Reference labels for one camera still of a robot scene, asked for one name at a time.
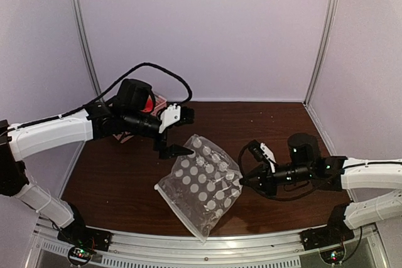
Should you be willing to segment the clear zip top bag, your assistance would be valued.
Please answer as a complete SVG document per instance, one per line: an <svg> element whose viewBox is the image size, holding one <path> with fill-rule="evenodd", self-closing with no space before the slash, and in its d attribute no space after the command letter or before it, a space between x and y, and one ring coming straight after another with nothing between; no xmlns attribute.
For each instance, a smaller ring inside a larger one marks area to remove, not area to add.
<svg viewBox="0 0 402 268"><path fill-rule="evenodd" d="M194 134L184 144L191 153L177 157L171 173L155 190L185 228L201 243L242 192L238 164L218 145Z"/></svg>

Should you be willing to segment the red fake fruit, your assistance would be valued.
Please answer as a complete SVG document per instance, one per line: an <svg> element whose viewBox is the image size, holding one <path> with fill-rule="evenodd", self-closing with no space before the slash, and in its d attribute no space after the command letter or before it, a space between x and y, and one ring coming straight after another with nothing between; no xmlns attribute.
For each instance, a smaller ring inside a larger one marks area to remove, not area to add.
<svg viewBox="0 0 402 268"><path fill-rule="evenodd" d="M146 104L145 104L145 107L142 110L142 112L150 114L150 113L152 113L154 111L155 106L156 106L156 101L153 100L151 97L148 97L148 99L146 101Z"/></svg>

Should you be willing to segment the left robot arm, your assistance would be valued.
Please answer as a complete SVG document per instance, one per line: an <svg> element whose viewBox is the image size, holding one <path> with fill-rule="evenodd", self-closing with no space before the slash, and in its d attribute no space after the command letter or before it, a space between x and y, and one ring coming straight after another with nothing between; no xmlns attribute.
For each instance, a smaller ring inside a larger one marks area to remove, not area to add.
<svg viewBox="0 0 402 268"><path fill-rule="evenodd" d="M146 107L150 101L152 107ZM76 113L49 117L43 121L10 125L1 121L1 194L15 197L49 218L60 235L85 245L90 231L78 209L53 197L25 172L24 159L60 146L87 142L119 134L148 137L161 159L191 154L188 148L167 145L167 131L192 124L193 109L171 104L153 115L156 98L150 84L135 79L122 81L117 94L107 102L91 101Z"/></svg>

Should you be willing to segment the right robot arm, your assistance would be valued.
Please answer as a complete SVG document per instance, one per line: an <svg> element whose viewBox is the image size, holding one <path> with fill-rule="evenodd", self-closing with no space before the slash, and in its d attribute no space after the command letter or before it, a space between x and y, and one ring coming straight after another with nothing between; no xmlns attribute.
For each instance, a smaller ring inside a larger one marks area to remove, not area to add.
<svg viewBox="0 0 402 268"><path fill-rule="evenodd" d="M350 203L339 205L322 230L326 243L334 244L346 233L367 224L401 216L401 160L369 160L347 156L323 157L316 137L296 133L287 140L291 161L279 164L264 143L252 140L248 151L259 166L245 173L240 184L278 202L302 199L318 190L346 191Z"/></svg>

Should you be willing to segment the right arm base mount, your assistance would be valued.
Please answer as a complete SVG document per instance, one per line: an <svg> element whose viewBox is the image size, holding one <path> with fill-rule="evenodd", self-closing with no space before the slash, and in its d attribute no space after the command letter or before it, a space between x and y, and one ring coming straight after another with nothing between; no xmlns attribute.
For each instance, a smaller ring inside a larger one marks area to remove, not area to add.
<svg viewBox="0 0 402 268"><path fill-rule="evenodd" d="M335 227L309 228L300 233L305 251L317 249L320 258L329 265L341 264L346 260L345 243L355 237L354 231Z"/></svg>

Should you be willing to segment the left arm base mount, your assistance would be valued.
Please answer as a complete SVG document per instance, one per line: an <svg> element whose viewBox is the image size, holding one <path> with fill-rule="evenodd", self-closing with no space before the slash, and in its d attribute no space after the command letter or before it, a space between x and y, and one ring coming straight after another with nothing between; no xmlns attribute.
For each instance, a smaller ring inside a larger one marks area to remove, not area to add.
<svg viewBox="0 0 402 268"><path fill-rule="evenodd" d="M112 233L88 227L81 233L61 229L58 231L57 239L71 245L67 251L67 259L73 266L78 267L88 264L99 251L107 252Z"/></svg>

